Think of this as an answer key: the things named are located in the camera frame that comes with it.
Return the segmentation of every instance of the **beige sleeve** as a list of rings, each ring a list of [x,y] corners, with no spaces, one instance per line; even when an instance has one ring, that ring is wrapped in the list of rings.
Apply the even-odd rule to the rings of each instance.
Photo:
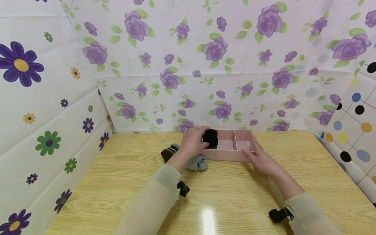
[[[163,165],[130,203],[114,235],[154,235],[178,200],[182,175]]]
[[[285,201],[294,215],[290,226],[294,235],[341,235],[342,232],[308,194],[302,193]]]

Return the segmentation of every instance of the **purple flower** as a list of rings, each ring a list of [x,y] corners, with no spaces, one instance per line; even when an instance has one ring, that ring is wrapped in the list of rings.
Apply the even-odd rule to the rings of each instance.
[[[149,36],[149,28],[147,24],[141,20],[141,16],[137,11],[126,13],[124,23],[131,37],[142,42],[144,37]]]
[[[311,34],[319,34],[328,25],[328,21],[324,18],[321,17],[320,19],[316,20],[312,24],[312,30]]]
[[[273,86],[285,89],[288,84],[293,82],[293,78],[294,76],[288,72],[288,69],[283,67],[282,69],[274,72],[272,77]]]
[[[266,50],[265,52],[262,52],[261,55],[260,55],[260,61],[262,61],[263,63],[267,62],[267,61],[270,61],[270,56],[273,55],[273,53],[270,52],[270,50]]]
[[[123,94],[121,94],[121,93],[119,93],[119,92],[116,92],[116,93],[114,94],[114,96],[115,96],[116,98],[118,98],[119,100],[124,100],[124,96],[123,96]]]
[[[92,42],[89,47],[85,47],[82,51],[91,64],[104,64],[107,60],[107,49],[99,42]]]
[[[370,28],[376,25],[376,10],[367,13],[365,16],[365,24]]]
[[[28,219],[31,217],[31,212],[26,213],[26,210],[23,209],[18,215],[13,213],[8,217],[8,222],[0,225],[1,235],[20,235],[22,229],[26,228],[29,225]]]
[[[195,71],[192,72],[192,75],[194,77],[200,77],[201,76],[201,72],[199,70],[195,70]]]
[[[218,61],[222,59],[223,55],[226,53],[226,48],[228,44],[224,41],[222,37],[217,37],[214,42],[209,42],[204,47],[204,54],[206,55],[207,61]]]
[[[318,68],[314,67],[309,71],[311,76],[315,76],[318,73]]]
[[[180,114],[180,116],[183,116],[183,117],[187,116],[187,114],[185,113],[185,110],[182,110],[182,109],[179,109],[177,111],[177,113]]]
[[[89,31],[89,33],[93,36],[97,36],[97,28],[90,22],[85,22],[83,24],[85,28]]]
[[[161,81],[162,84],[169,89],[176,89],[177,85],[180,85],[179,77],[174,75],[171,70],[166,69],[161,72]]]
[[[180,23],[180,25],[176,27],[176,32],[177,32],[178,38],[187,38],[188,32],[189,32],[189,26],[186,25],[185,23]]]
[[[270,38],[273,33],[279,31],[282,26],[282,18],[278,13],[279,7],[276,4],[265,7],[261,10],[256,26],[261,35]]]
[[[290,127],[287,121],[280,121],[277,125],[271,127],[271,131],[286,131]]]
[[[44,71],[43,65],[34,63],[36,54],[34,51],[24,52],[23,46],[18,42],[11,42],[11,49],[0,44],[0,69],[7,69],[3,77],[7,82],[15,82],[20,78],[24,87],[31,86],[31,79],[40,82],[42,79],[36,72]]]
[[[151,64],[152,61],[150,60],[151,59],[151,55],[149,55],[147,52],[145,52],[143,55],[140,56],[140,59],[141,59],[141,63],[143,64]]]
[[[331,94],[329,96],[329,98],[332,100],[332,103],[335,104],[335,105],[339,105],[340,102],[341,102],[341,98],[339,95],[336,95],[336,94]]]
[[[320,120],[321,125],[326,126],[332,118],[334,111],[334,109],[329,109],[327,112],[320,112],[316,118]]]
[[[214,115],[217,116],[218,119],[226,118],[231,114],[231,110],[232,108],[230,104],[222,102],[214,109]]]
[[[333,59],[343,61],[356,59],[359,55],[363,54],[369,46],[371,46],[371,41],[365,33],[355,35],[351,39],[342,39],[332,48],[334,52]]]
[[[166,65],[169,65],[169,64],[172,63],[173,60],[174,60],[174,55],[172,55],[172,54],[168,54],[168,55],[166,55],[166,57],[165,57],[165,64],[166,64]]]
[[[136,116],[136,109],[133,105],[124,103],[123,107],[119,110],[120,115],[124,116],[126,119],[133,118]]]
[[[278,115],[279,117],[285,117],[285,114],[286,114],[286,112],[283,111],[283,110],[278,110],[278,111],[277,111],[277,115]]]
[[[217,18],[217,25],[218,25],[218,29],[221,30],[222,32],[224,32],[225,29],[226,29],[226,25],[227,25],[225,18],[223,18],[222,16],[218,17]]]
[[[296,51],[289,52],[286,55],[285,63],[292,61],[297,55],[298,55],[298,53]]]
[[[224,99],[224,92],[223,91],[217,91],[215,93],[219,98]]]

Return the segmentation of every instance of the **purple rose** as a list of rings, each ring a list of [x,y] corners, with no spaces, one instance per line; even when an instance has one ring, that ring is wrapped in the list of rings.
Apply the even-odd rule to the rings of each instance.
[[[340,102],[341,102],[341,98],[339,95],[336,95],[336,94],[331,94],[329,96],[329,98],[332,100],[332,103],[335,104],[335,105],[339,105]]]
[[[223,55],[226,53],[226,48],[228,44],[224,41],[222,37],[217,37],[214,42],[209,42],[204,47],[204,54],[206,55],[207,61],[218,61],[222,59]]]
[[[146,95],[147,88],[145,86],[139,85],[138,87],[136,87],[136,91],[139,96],[144,96]]]
[[[120,115],[124,116],[126,119],[136,116],[136,109],[133,105],[124,103],[123,107],[119,110]]]
[[[277,115],[278,115],[279,117],[285,117],[285,114],[286,114],[286,112],[283,111],[283,110],[278,110],[278,111],[277,111]]]
[[[261,35],[270,38],[273,33],[279,31],[282,26],[282,18],[278,13],[279,7],[276,4],[265,7],[261,10],[256,26]]]
[[[187,114],[185,113],[185,110],[182,110],[182,109],[179,109],[177,111],[177,113],[180,114],[180,116],[183,116],[183,117],[187,116]]]
[[[174,75],[171,70],[166,69],[161,72],[162,84],[169,89],[176,89],[177,85],[180,85],[180,79],[178,76]]]
[[[224,99],[224,92],[223,91],[217,91],[215,93],[219,98]]]
[[[273,86],[276,88],[285,89],[288,84],[293,82],[294,76],[288,72],[288,69],[283,67],[282,69],[274,72],[272,77]]]
[[[192,100],[190,100],[190,99],[186,99],[186,100],[184,100],[184,101],[183,101],[183,106],[184,106],[185,108],[192,108],[192,107],[193,107],[193,102],[192,102]]]
[[[93,36],[97,36],[97,28],[95,28],[95,26],[90,23],[90,22],[85,22],[83,24],[85,26],[85,28],[89,31],[89,33]]]
[[[320,19],[316,20],[312,24],[312,30],[311,34],[319,34],[328,25],[328,21],[324,18],[321,17]]]
[[[315,76],[318,73],[318,68],[314,67],[309,71],[311,76]]]
[[[367,13],[365,16],[365,24],[370,28],[376,25],[376,10]]]
[[[89,47],[85,47],[82,51],[91,64],[104,64],[107,60],[107,49],[99,42],[92,42]]]
[[[271,131],[286,131],[290,127],[287,121],[280,121],[277,125],[271,127]]]
[[[217,25],[218,25],[218,29],[221,30],[222,32],[224,32],[225,29],[226,29],[226,25],[227,25],[225,18],[223,18],[222,16],[218,17],[217,18]]]
[[[187,128],[193,128],[193,121],[190,121],[188,119],[185,119],[179,126],[178,130],[181,132],[185,132],[185,129]]]
[[[294,109],[294,108],[296,108],[297,103],[298,102],[296,101],[296,99],[291,99],[291,100],[286,102],[286,108],[287,109]]]
[[[230,104],[222,102],[214,109],[214,115],[217,116],[218,119],[226,118],[231,114],[231,110],[232,108]]]
[[[178,38],[187,38],[188,32],[189,32],[189,26],[186,25],[185,23],[180,23],[180,25],[176,27],[176,32],[177,32]]]
[[[320,112],[316,118],[320,120],[321,125],[326,126],[332,118],[334,111],[334,109],[329,109],[327,112]]]
[[[296,51],[293,51],[293,52],[289,52],[285,57],[285,63],[287,62],[290,62],[292,61],[296,56],[298,55],[298,53]]]
[[[165,57],[165,64],[166,64],[166,65],[169,65],[169,64],[172,63],[173,60],[174,60],[174,55],[172,55],[172,54],[168,54],[168,55],[166,55],[166,57]]]
[[[265,52],[262,52],[260,54],[260,61],[262,61],[263,63],[267,62],[267,61],[270,61],[270,57],[271,55],[273,55],[273,53],[270,52],[270,50],[266,50]]]
[[[149,36],[149,28],[147,24],[141,20],[141,16],[137,11],[126,13],[124,23],[131,37],[143,41],[144,37]]]
[[[356,59],[369,46],[371,46],[371,41],[365,33],[355,35],[351,39],[342,39],[332,48],[332,51],[334,51],[333,59],[341,59],[343,61]]]
[[[201,72],[199,70],[195,70],[195,71],[192,72],[192,75],[194,77],[201,77]]]

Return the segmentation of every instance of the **wooden table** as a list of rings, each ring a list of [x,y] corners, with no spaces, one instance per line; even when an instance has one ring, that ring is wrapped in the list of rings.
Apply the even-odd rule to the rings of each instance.
[[[312,195],[344,234],[375,234],[376,209],[308,131],[256,132],[258,141]],[[160,152],[181,133],[114,134],[46,235],[112,235],[127,206],[163,164]],[[171,209],[159,234],[293,234],[273,224],[275,185],[251,164],[209,161],[185,170],[191,191]]]

